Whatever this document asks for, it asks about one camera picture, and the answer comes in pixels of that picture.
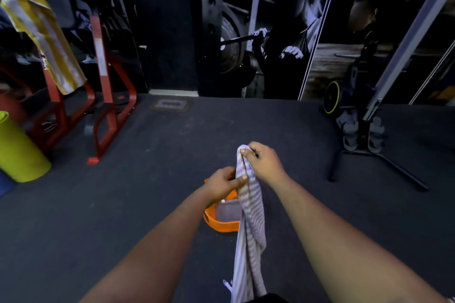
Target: gym floor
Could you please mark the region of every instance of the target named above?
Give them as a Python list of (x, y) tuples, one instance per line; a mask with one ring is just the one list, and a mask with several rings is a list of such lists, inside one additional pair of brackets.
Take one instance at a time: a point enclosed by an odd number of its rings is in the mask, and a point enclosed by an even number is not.
[[(256, 140), (329, 208), (395, 254), (441, 294), (455, 295), (455, 108), (384, 106), (384, 154), (418, 174), (414, 184), (378, 159), (345, 156), (315, 102), (195, 98), (182, 114), (150, 108), (142, 95), (96, 166), (86, 166), (83, 123), (54, 152), (42, 178), (0, 197), (0, 302), (77, 302), (151, 228), (215, 170)], [(262, 185), (269, 292), (289, 302), (328, 302), (290, 220)], [(175, 302), (229, 302), (236, 234), (201, 221)]]

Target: orange bin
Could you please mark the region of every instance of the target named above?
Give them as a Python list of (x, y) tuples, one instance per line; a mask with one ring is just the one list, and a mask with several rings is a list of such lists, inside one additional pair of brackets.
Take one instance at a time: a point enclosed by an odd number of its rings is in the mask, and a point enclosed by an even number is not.
[[(225, 198), (225, 200), (236, 200), (237, 191), (233, 190)], [(217, 205), (214, 203), (212, 206), (207, 208), (204, 213), (204, 220), (212, 229), (215, 229), (218, 232), (237, 232), (238, 227), (240, 226), (240, 220), (234, 222), (219, 222), (217, 220)]]

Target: striped towel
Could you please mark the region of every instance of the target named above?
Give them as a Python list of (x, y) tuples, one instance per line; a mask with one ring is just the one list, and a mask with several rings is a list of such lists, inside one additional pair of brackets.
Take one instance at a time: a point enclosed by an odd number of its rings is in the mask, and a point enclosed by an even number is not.
[(46, 0), (1, 0), (1, 7), (14, 28), (25, 31), (44, 55), (43, 66), (62, 94), (84, 85), (87, 79)]
[(247, 145), (237, 149), (236, 177), (247, 174), (249, 180), (237, 190), (243, 212), (235, 249), (231, 303), (251, 301), (267, 293), (261, 274), (261, 253), (266, 246), (261, 187), (251, 164), (240, 153), (241, 149), (250, 150)]

